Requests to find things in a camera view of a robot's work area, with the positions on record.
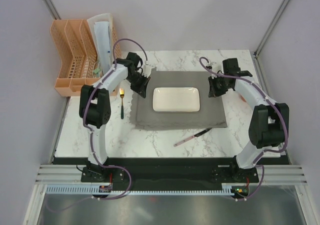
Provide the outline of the gold fork green handle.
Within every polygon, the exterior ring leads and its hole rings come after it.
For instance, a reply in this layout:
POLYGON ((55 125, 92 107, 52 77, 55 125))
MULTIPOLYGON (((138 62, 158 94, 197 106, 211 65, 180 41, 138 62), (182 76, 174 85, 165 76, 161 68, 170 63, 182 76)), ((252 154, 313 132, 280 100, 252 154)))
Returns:
POLYGON ((121 109, 120 109, 120 118, 124 119, 124 97, 125 97, 125 90, 123 88, 119 89, 119 95, 121 98, 121 109))

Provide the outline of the grey scalloped placemat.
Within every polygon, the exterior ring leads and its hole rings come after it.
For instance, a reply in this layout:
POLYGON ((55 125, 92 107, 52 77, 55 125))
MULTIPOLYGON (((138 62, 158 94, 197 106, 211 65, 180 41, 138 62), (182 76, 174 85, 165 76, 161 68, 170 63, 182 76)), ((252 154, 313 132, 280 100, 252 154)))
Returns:
POLYGON ((228 125, 222 98, 209 98, 209 77, 207 71, 158 71, 153 68, 146 98, 132 94, 130 122, 137 129, 150 131, 226 128, 228 125), (154 111, 155 88, 196 88, 199 91, 200 109, 197 112, 154 111))

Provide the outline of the white rectangular plate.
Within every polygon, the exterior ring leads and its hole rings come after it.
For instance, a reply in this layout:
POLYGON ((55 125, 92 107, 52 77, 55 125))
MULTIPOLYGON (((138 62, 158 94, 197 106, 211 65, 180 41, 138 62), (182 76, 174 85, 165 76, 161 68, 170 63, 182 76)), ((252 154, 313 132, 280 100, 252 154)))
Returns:
POLYGON ((157 87, 153 90, 152 108, 164 113, 199 112, 199 90, 195 87, 157 87))

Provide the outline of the black knife pink handle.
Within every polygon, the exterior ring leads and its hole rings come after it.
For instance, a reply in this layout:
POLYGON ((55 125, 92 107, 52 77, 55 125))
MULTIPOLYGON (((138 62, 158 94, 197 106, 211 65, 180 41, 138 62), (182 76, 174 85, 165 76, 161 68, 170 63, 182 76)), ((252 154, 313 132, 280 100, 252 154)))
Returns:
POLYGON ((189 137, 187 137, 187 138, 175 143, 173 146, 174 147, 178 147, 178 146, 180 146, 180 145, 182 145, 182 144, 184 144, 184 143, 186 143, 186 142, 188 142, 188 141, 190 141, 190 140, 192 140, 194 138, 198 138, 198 137, 208 133, 210 130, 212 130, 211 127, 210 128, 206 128, 206 129, 204 129, 204 130, 202 130, 202 131, 200 131, 200 132, 198 132, 196 134, 193 134, 192 136, 189 136, 189 137))

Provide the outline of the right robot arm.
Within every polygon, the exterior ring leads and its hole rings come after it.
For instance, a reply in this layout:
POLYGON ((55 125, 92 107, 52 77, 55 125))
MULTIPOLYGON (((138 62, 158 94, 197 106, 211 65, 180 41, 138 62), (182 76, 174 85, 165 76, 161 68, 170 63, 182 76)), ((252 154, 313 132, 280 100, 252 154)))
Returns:
POLYGON ((218 98, 233 90, 240 94, 252 109, 248 128, 249 141, 244 149, 235 156, 236 165, 229 169, 229 176, 235 182, 247 176, 265 153, 282 153, 288 145, 289 113, 286 103, 278 103, 270 98, 255 82, 248 70, 241 70, 237 58, 222 61, 222 72, 215 72, 209 65, 210 98, 218 98))

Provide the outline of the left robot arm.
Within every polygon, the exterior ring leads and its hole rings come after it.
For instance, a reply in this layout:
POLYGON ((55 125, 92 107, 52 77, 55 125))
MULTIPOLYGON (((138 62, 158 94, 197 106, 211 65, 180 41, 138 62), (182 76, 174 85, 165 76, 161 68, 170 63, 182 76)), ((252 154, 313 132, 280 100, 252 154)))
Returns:
POLYGON ((126 58, 118 58, 110 70, 92 85, 83 85, 80 90, 79 116, 89 134, 88 161, 96 165, 92 176, 99 182, 106 181, 110 170, 103 164, 108 159, 106 150, 106 125, 110 120, 110 92, 124 80, 130 83, 130 89, 142 98, 147 96, 147 86, 150 77, 140 72, 142 59, 134 52, 129 52, 126 58))

